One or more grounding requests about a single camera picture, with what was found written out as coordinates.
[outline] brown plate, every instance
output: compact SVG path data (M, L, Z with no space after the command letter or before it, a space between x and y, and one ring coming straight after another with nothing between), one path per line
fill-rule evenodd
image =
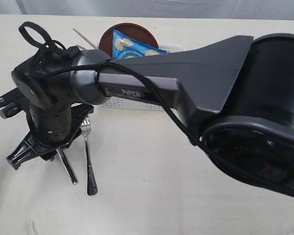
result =
M99 49L112 57L113 29L124 33L126 36L136 39L152 47L159 48L154 36L144 27L134 23L120 23L109 28L100 39Z

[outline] black cable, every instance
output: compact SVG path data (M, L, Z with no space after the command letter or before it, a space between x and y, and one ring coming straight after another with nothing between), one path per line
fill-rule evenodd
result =
M282 187L280 185L276 185L276 184L272 183L271 181L268 181L268 180L260 178L256 175L250 174L250 173L236 167L235 165L229 163L226 159L219 156L217 153L215 153L213 150L211 150L209 147L207 147L195 135L193 135L189 131L189 129L173 113L173 111L170 109L169 105L166 103L166 101L162 98L162 96L158 92L157 86L151 80L149 80L147 77L137 73L136 71L134 71L128 67L125 67L125 66L113 63L113 62L105 61L101 64L73 66L70 68L64 68L61 70L57 70L57 71L54 71L54 72L51 72L48 74L42 74L42 75L41 74L33 74L33 76L38 77L38 78L45 78L45 77L55 76L55 75L65 73L65 72L70 72L70 71L97 70L96 83L98 84L100 71L106 67L117 69L121 72L127 73L127 74L132 75L135 78L137 78L143 85L145 85L145 87L147 89L149 89L155 95L155 97L158 99L159 103L163 107L164 111L169 115L171 120L178 126L178 128L192 141L192 143L195 143L196 146L198 146L202 151L204 151L210 158L214 158L214 159L222 162L224 164L224 166L226 166L228 169L234 171L237 174L240 174L243 177L246 177L246 178L252 180L253 181L252 183L254 183L256 185L266 186L272 190L276 190L276 191L279 191L282 193L287 193L288 195L294 197L294 190Z

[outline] metal fork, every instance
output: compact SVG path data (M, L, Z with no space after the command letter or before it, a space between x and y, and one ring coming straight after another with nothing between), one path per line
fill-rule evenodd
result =
M87 117L82 122L80 129L82 130L82 135L85 139L85 148L86 148L86 160L87 160L87 194L93 196L98 192L97 184L94 176L94 171L92 167L92 162L90 159L90 151L88 145L88 135L91 132L92 128L90 126L90 120Z

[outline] robotic arm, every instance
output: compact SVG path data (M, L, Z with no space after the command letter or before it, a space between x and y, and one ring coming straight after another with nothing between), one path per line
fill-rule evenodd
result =
M1 117L23 110L30 128L7 157L15 169L68 148L92 105L116 96L163 106L224 173L294 197L294 35L235 36L192 51L110 60L100 50L66 49L31 22L19 30L39 50L15 67L17 88L0 97Z

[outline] white basket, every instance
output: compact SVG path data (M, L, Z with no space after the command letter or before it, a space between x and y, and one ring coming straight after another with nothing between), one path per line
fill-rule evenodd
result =
M180 45L159 45L159 49L166 50L168 53L186 51L185 47ZM122 99L117 97L111 97L106 103L102 104L104 108L115 109L135 109L135 110L154 110L163 111L161 106L153 104L145 104L138 101Z

